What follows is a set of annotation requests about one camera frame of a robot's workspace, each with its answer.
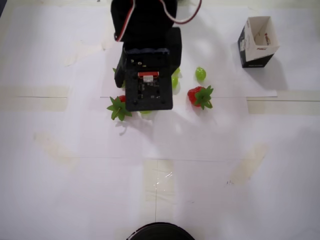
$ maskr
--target toy fruit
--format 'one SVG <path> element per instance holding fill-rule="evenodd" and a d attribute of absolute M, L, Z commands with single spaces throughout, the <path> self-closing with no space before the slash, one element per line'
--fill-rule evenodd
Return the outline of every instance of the toy fruit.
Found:
<path fill-rule="evenodd" d="M 126 103 L 123 102 L 123 100 L 126 100 L 126 96 L 120 96 L 116 97 L 116 99 L 113 99 L 110 97 L 112 105 L 108 106 L 106 109 L 112 111 L 111 119 L 115 120 L 117 117 L 120 121 L 123 121 L 125 119 L 125 116 L 132 117 L 132 113 L 126 110 Z"/>
<path fill-rule="evenodd" d="M 196 106 L 201 107 L 202 109 L 205 109 L 205 107 L 212 109 L 212 104 L 210 102 L 211 100 L 211 94 L 214 91 L 211 86 L 208 86 L 207 88 L 203 86 L 197 86 L 196 88 L 190 89 L 188 91 L 188 97 L 190 102 Z"/>
<path fill-rule="evenodd" d="M 171 81 L 172 81 L 172 88 L 176 89 L 176 87 L 178 86 L 178 77 L 177 76 L 172 76 L 171 77 Z"/>
<path fill-rule="evenodd" d="M 202 67 L 197 67 L 195 70 L 195 77 L 199 82 L 203 82 L 206 79 L 207 73 Z"/>
<path fill-rule="evenodd" d="M 150 114 L 150 113 L 152 113 L 152 111 L 140 111 L 140 113 L 145 115 L 145 114 Z"/>
<path fill-rule="evenodd" d="M 178 67 L 174 73 L 172 74 L 172 76 L 177 76 L 180 73 L 180 67 Z"/>
<path fill-rule="evenodd" d="M 119 96 L 119 99 L 122 103 L 125 103 L 126 102 L 126 96 L 125 95 L 121 95 Z"/>

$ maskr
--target wire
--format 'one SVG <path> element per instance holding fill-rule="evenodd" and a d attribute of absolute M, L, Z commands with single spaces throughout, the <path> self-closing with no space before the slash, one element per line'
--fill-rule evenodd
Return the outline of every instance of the wire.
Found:
<path fill-rule="evenodd" d="M 202 3 L 202 0 L 199 0 L 199 4 L 198 4 L 198 6 L 197 6 L 197 8 L 196 8 L 196 10 L 195 10 L 195 12 L 194 12 L 194 14 L 191 15 L 189 18 L 186 18 L 186 19 L 183 19 L 183 20 L 177 20 L 177 19 L 175 19 L 173 16 L 171 16 L 170 13 L 168 12 L 164 0 L 159 0 L 159 1 L 160 1 L 160 2 L 162 3 L 162 5 L 163 5 L 163 9 L 164 9 L 165 14 L 168 16 L 168 18 L 169 18 L 171 21 L 173 21 L 173 22 L 176 23 L 176 24 L 187 24 L 187 23 L 190 22 L 192 19 L 194 19 L 194 17 L 197 15 L 197 13 L 198 13 L 198 11 L 199 11 L 199 9 L 200 9 L 200 7 L 201 7 L 201 3 Z"/>
<path fill-rule="evenodd" d="M 124 23 L 123 23 L 123 26 L 122 26 L 122 30 L 121 30 L 121 32 L 120 32 L 120 35 L 119 35 L 119 37 L 117 37 L 117 39 L 115 40 L 116 42 L 120 42 L 121 39 L 123 38 L 123 36 L 124 36 L 124 34 L 125 34 L 125 32 L 126 32 L 126 29 L 127 29 L 128 23 L 129 23 L 129 20 L 130 20 L 130 18 L 131 18 L 131 15 L 132 15 L 132 13 L 134 12 L 134 9 L 135 9 L 135 7 L 136 7 L 136 0 L 131 0 L 131 2 L 132 2 L 132 6 L 131 6 L 131 8 L 129 9 L 127 15 L 126 15 L 126 18 L 125 18 Z"/>

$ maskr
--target grape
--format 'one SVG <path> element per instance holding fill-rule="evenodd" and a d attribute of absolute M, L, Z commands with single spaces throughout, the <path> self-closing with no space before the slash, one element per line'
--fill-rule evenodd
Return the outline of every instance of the grape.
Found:
<path fill-rule="evenodd" d="M 178 77 L 177 76 L 172 76 L 171 77 L 171 81 L 172 81 L 172 88 L 176 89 L 176 87 L 178 85 Z"/>
<path fill-rule="evenodd" d="M 141 114 L 150 114 L 152 111 L 140 111 Z"/>
<path fill-rule="evenodd" d="M 173 76 L 176 76 L 176 75 L 178 75 L 180 73 L 180 67 L 178 67 L 175 71 L 174 71 L 174 73 L 172 74 Z"/>
<path fill-rule="evenodd" d="M 207 76 L 207 73 L 202 67 L 197 67 L 195 70 L 195 76 L 198 81 L 203 82 Z"/>

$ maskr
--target tape strip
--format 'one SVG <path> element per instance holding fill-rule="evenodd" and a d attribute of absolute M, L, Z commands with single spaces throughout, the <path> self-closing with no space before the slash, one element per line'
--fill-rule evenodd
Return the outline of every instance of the tape strip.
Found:
<path fill-rule="evenodd" d="M 69 151 L 66 147 L 60 144 L 50 133 L 48 132 L 36 132 L 33 136 L 34 141 L 40 145 L 42 150 L 46 152 L 53 160 L 59 164 L 67 165 L 69 168 L 75 167 L 75 154 Z M 59 156 L 59 152 L 63 152 L 64 156 Z"/>
<path fill-rule="evenodd" d="M 0 98 L 33 97 L 33 98 L 67 98 L 68 86 L 0 86 Z"/>
<path fill-rule="evenodd" d="M 320 102 L 247 101 L 249 114 L 320 116 Z"/>
<path fill-rule="evenodd" d="M 146 159 L 143 162 L 144 201 L 156 202 L 157 160 Z"/>
<path fill-rule="evenodd" d="M 155 221 L 173 222 L 176 200 L 174 162 L 172 160 L 157 161 Z"/>
<path fill-rule="evenodd" d="M 92 54 L 98 53 L 100 51 L 104 51 L 105 48 L 108 47 L 107 42 L 102 42 L 97 45 L 85 45 L 82 42 L 76 43 L 76 54 L 68 56 L 64 60 L 64 65 L 66 67 L 75 64 L 77 61 L 84 59 Z"/>
<path fill-rule="evenodd" d="M 68 98 L 0 98 L 0 111 L 8 112 L 64 112 L 67 106 Z"/>
<path fill-rule="evenodd" d="M 246 154 L 231 173 L 229 183 L 236 185 L 245 184 L 260 166 L 267 151 L 268 146 L 266 144 L 259 143 L 254 145 L 253 149 Z"/>
<path fill-rule="evenodd" d="M 248 101 L 309 101 L 320 102 L 320 91 L 277 91 L 278 96 L 247 97 Z"/>

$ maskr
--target open cardboard box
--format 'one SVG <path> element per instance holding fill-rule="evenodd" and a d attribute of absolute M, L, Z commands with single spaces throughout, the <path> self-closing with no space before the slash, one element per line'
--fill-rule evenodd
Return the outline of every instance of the open cardboard box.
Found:
<path fill-rule="evenodd" d="M 271 17 L 249 17 L 239 37 L 238 47 L 243 68 L 265 67 L 280 47 Z"/>

